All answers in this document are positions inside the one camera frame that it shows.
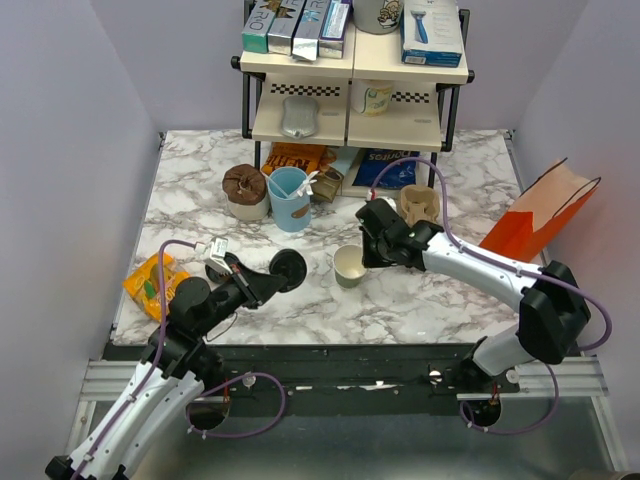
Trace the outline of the green paper coffee cup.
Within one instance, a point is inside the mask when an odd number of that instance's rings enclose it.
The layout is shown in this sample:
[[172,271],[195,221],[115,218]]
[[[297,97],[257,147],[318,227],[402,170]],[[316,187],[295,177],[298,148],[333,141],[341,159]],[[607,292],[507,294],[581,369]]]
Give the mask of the green paper coffee cup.
[[358,245],[339,247],[333,257],[336,282],[345,289],[359,285],[367,273],[363,265],[363,249]]

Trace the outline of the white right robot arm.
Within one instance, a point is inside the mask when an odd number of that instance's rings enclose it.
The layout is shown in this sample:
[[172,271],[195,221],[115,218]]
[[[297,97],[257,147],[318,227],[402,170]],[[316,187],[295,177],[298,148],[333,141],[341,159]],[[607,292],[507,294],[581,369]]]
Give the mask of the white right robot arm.
[[464,244],[435,223],[408,225],[384,199],[367,202],[356,217],[365,267],[403,266],[442,274],[517,313],[515,326],[478,340],[454,368],[452,380],[464,390],[483,391],[517,365],[560,364],[590,320],[571,270],[560,262],[523,264]]

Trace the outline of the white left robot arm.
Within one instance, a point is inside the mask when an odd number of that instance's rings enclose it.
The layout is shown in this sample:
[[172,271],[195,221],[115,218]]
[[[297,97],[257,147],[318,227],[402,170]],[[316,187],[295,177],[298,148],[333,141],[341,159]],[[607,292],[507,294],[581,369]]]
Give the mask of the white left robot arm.
[[130,479],[161,432],[200,395],[229,385],[221,357],[204,337],[239,308],[257,309],[277,293],[299,287],[307,274],[302,255],[279,251],[265,273],[234,254],[209,253],[205,268],[219,277],[211,288],[201,277],[181,281],[169,315],[149,338],[134,374],[93,431],[70,455],[54,457],[50,479]]

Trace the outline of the black plastic cup lid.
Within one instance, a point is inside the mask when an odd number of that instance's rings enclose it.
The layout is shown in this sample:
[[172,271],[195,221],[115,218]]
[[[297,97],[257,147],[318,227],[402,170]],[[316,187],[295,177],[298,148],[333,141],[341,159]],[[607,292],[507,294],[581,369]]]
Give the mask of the black plastic cup lid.
[[287,293],[297,289],[304,282],[307,275],[307,264],[298,251],[283,249],[271,259],[269,273],[286,279],[279,292]]

